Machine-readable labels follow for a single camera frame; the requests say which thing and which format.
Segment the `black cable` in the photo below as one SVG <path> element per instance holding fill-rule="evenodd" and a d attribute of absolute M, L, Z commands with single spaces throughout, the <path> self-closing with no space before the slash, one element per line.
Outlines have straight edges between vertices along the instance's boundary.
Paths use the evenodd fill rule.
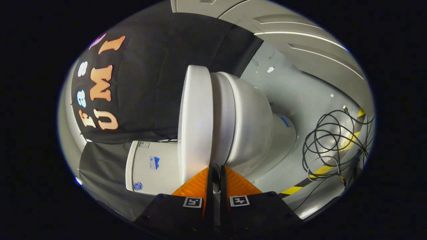
<path fill-rule="evenodd" d="M 330 164 L 328 164 L 328 163 L 326 163 L 324 161 L 324 159 L 322 158 L 321 154 L 327 153 L 329 151 L 337 151 L 337 152 L 339 152 L 339 151 L 345 149 L 349 144 L 353 143 L 353 144 L 355 144 L 356 146 L 358 146 L 361 149 L 361 152 L 358 154 L 358 157 L 360 157 L 360 155 L 363 155 L 363 164 L 364 164 L 365 157 L 369 156 L 369 153 L 367 151 L 367 146 L 371 143 L 371 141 L 372 141 L 373 138 L 371 139 L 371 141 L 368 144 L 367 144 L 367 140 L 368 140 L 368 135 L 370 134 L 371 129 L 372 129 L 372 124 L 369 126 L 369 129 L 367 131 L 367 134 L 366 134 L 366 137 L 365 137 L 365 142 L 362 143 L 362 141 L 360 141 L 360 139 L 357 138 L 356 135 L 354 134 L 354 122 L 361 123 L 362 125 L 367 125 L 367 124 L 370 124 L 370 123 L 373 122 L 373 120 L 375 119 L 375 116 L 371 120 L 369 120 L 369 118 L 367 117 L 367 122 L 365 123 L 365 122 L 361 122 L 358 119 L 352 117 L 348 113 L 347 108 L 345 110 L 346 111 L 343 111 L 343 110 L 333 110 L 333 111 L 331 111 L 331 112 L 329 112 L 327 114 L 322 115 L 320 117 L 320 119 L 318 120 L 315 129 L 312 132 L 310 132 L 306 136 L 306 138 L 305 138 L 305 141 L 304 141 L 304 144 L 303 144 L 303 148 L 302 148 L 302 152 L 303 152 L 302 166 L 303 166 L 303 169 L 308 174 L 314 176 L 317 179 L 327 179 L 329 177 L 332 177 L 332 176 L 336 175 L 336 173 L 314 174 L 311 170 L 308 169 L 309 167 L 308 167 L 308 163 L 307 163 L 307 160 L 306 160 L 306 157 L 305 157 L 305 155 L 306 155 L 306 153 L 308 151 L 317 154 L 324 165 L 329 166 L 329 167 L 337 167 L 339 173 L 342 172 L 343 170 L 345 170 L 351 164 L 351 161 L 353 160 L 353 158 L 352 158 L 352 160 L 349 160 L 349 161 L 346 161 L 346 162 L 342 163 L 341 159 L 340 159 L 340 154 L 338 154 L 338 159 L 337 159 L 338 165 L 330 165 Z M 347 115 L 350 118 L 350 120 L 351 120 L 351 125 L 353 127 L 353 130 L 351 131 L 348 128 L 346 128 L 345 126 L 343 126 L 342 124 L 340 124 L 340 122 L 338 121 L 338 119 L 335 116 L 333 116 L 332 113 L 344 113 L 345 115 Z M 328 116 L 332 117 L 334 119 L 334 122 L 332 122 L 332 123 L 323 123 L 324 120 L 325 120 L 325 118 L 328 117 Z M 324 129 L 319 129 L 321 127 L 328 126 L 328 125 L 330 125 L 330 126 L 338 126 L 339 133 L 338 134 L 334 134 L 334 133 L 332 133 L 330 131 L 327 131 L 327 130 L 324 130 Z M 342 133 L 342 129 L 345 129 L 346 131 L 348 131 L 350 133 L 350 137 L 351 138 L 348 138 L 348 137 L 344 136 L 343 133 Z M 326 134 L 319 137 L 318 136 L 319 132 L 325 132 Z M 313 142 L 311 142 L 311 144 L 308 144 L 307 142 L 308 142 L 308 140 L 309 140 L 309 138 L 311 136 L 313 136 Z M 334 143 L 334 145 L 331 148 L 327 148 L 327 147 L 323 146 L 319 142 L 319 140 L 321 140 L 322 138 L 326 138 L 326 137 L 333 137 L 333 139 L 334 139 L 335 143 Z M 342 138 L 347 139 L 348 143 L 345 146 L 342 146 L 341 148 L 339 148 L 338 143 L 339 143 L 339 141 Z M 319 150 L 319 146 L 321 146 L 325 150 L 324 151 L 320 151 Z"/>
<path fill-rule="evenodd" d="M 321 181 L 309 194 L 308 194 L 308 196 L 304 199 L 304 201 L 302 201 L 302 203 L 298 206 L 298 207 L 296 207 L 293 211 L 295 212 L 295 210 L 297 210 L 299 207 L 301 207 L 301 205 L 308 199 L 308 197 L 310 197 L 310 195 L 314 192 L 314 190 L 316 190 L 316 188 L 318 187 L 318 186 L 320 186 L 320 184 L 322 184 L 325 180 L 323 180 L 323 181 Z"/>

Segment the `label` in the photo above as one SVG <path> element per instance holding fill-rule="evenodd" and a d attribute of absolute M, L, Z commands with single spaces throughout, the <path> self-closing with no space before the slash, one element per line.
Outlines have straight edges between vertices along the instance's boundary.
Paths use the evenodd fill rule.
<path fill-rule="evenodd" d="M 249 205 L 248 196 L 231 196 L 230 207 L 240 207 Z"/>
<path fill-rule="evenodd" d="M 136 183 L 134 183 L 134 189 L 135 189 L 136 191 L 141 190 L 141 189 L 142 189 L 142 184 L 141 184 L 140 182 L 136 182 Z"/>
<path fill-rule="evenodd" d="M 150 143 L 149 143 L 149 142 L 142 142 L 142 141 L 140 141 L 140 142 L 138 143 L 138 147 L 148 148 L 148 146 L 150 146 Z"/>
<path fill-rule="evenodd" d="M 183 207 L 185 208 L 202 208 L 203 198 L 201 197 L 186 197 Z"/>
<path fill-rule="evenodd" d="M 158 157 L 150 157 L 150 169 L 157 170 L 159 168 L 160 158 Z"/>

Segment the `white container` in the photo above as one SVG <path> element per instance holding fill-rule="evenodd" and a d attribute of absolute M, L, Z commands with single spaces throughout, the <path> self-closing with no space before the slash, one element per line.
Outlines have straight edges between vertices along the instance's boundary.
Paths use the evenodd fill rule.
<path fill-rule="evenodd" d="M 177 154 L 177 143 L 133 141 L 126 162 L 126 189 L 151 195 L 172 194 L 184 184 Z"/>

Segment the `orange letter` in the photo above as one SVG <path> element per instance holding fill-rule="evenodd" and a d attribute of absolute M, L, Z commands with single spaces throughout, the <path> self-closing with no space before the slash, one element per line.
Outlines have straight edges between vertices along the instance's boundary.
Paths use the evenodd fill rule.
<path fill-rule="evenodd" d="M 110 90 L 106 90 L 105 92 L 102 92 L 102 91 L 104 91 L 110 86 L 110 84 L 107 82 L 104 82 L 103 79 L 110 81 L 112 70 L 113 70 L 113 66 L 111 65 L 101 69 L 92 68 L 91 80 L 96 83 L 96 85 L 93 86 L 89 91 L 89 95 L 92 101 L 95 98 L 105 98 L 107 101 L 111 100 Z"/>
<path fill-rule="evenodd" d="M 110 119 L 111 121 L 110 123 L 104 123 L 104 122 L 98 121 L 98 124 L 102 130 L 105 130 L 105 129 L 115 130 L 119 127 L 119 124 L 117 123 L 117 119 L 113 114 L 107 111 L 97 111 L 96 109 L 94 109 L 94 114 L 96 118 L 108 117 Z"/>
<path fill-rule="evenodd" d="M 111 42 L 105 41 L 104 44 L 102 44 L 101 48 L 99 49 L 98 55 L 101 54 L 105 50 L 114 49 L 117 50 L 122 45 L 123 40 L 125 39 L 125 36 L 122 36 L 119 39 L 113 40 Z"/>
<path fill-rule="evenodd" d="M 82 119 L 83 125 L 85 127 L 87 127 L 89 125 L 89 126 L 96 128 L 94 121 L 92 120 L 91 117 L 88 117 L 88 115 L 86 113 L 82 113 L 82 111 L 79 110 L 79 115 L 80 115 L 80 118 Z"/>

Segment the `sticker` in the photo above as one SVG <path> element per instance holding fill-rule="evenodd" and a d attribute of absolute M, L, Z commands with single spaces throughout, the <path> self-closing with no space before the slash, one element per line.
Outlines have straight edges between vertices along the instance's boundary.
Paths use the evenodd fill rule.
<path fill-rule="evenodd" d="M 86 107 L 85 91 L 81 90 L 77 92 L 77 102 L 80 106 Z"/>
<path fill-rule="evenodd" d="M 185 208 L 201 208 L 202 198 L 201 197 L 186 197 L 183 207 Z"/>
<path fill-rule="evenodd" d="M 145 148 L 148 148 L 148 146 L 150 146 L 150 143 L 149 143 L 149 142 L 142 142 L 142 141 L 140 141 L 140 142 L 138 143 L 138 146 L 139 146 L 139 147 L 145 147 Z"/>
<path fill-rule="evenodd" d="M 86 68 L 88 67 L 88 62 L 82 62 L 80 64 L 79 70 L 77 71 L 77 76 L 83 76 L 86 73 Z"/>
<path fill-rule="evenodd" d="M 286 127 L 289 127 L 289 123 L 282 117 L 280 117 L 280 119 L 282 119 L 282 121 L 285 123 Z"/>
<path fill-rule="evenodd" d="M 249 205 L 248 196 L 231 196 L 230 197 L 230 206 L 231 207 L 240 207 Z"/>
<path fill-rule="evenodd" d="M 141 190 L 141 189 L 142 189 L 142 184 L 141 184 L 140 182 L 136 182 L 136 183 L 134 183 L 134 189 L 135 189 L 136 191 Z"/>
<path fill-rule="evenodd" d="M 160 158 L 150 157 L 150 169 L 157 170 L 159 168 Z"/>

